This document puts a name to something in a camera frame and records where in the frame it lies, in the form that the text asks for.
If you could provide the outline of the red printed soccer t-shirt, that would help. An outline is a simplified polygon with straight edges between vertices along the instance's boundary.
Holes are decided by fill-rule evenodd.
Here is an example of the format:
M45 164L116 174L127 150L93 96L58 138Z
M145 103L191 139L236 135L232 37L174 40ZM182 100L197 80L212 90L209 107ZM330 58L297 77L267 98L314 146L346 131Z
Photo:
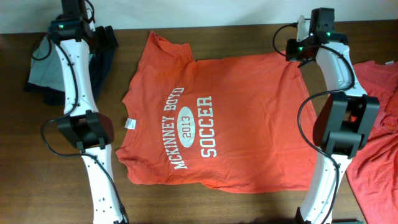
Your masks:
M117 157L134 184L194 184L239 194L307 190L316 154L300 132L316 114L295 62L277 53L196 60L150 33L123 99Z

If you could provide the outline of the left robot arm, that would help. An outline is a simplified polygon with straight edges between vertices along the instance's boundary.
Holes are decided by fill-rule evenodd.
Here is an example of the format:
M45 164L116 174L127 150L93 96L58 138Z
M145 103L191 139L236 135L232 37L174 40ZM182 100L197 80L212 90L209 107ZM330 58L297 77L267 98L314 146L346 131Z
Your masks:
M93 200L94 223L128 223L128 215L113 179L114 129L101 114L92 93L89 54L95 38L89 1L62 1L60 18L48 28L62 68L65 89L63 116L53 120L63 137L83 159Z

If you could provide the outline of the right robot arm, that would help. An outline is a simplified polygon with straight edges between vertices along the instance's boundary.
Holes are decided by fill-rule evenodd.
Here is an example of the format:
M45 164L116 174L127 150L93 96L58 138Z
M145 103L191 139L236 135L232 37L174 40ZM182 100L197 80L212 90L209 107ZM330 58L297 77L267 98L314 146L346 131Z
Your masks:
M320 7L311 17L293 24L297 36L287 42L285 59L301 65L314 61L321 68L328 97L317 116L311 139L317 152L309 191L299 206L295 223L331 223L341 179L357 152L366 145L379 111L379 100L359 83L350 57L348 39L336 32L335 10Z

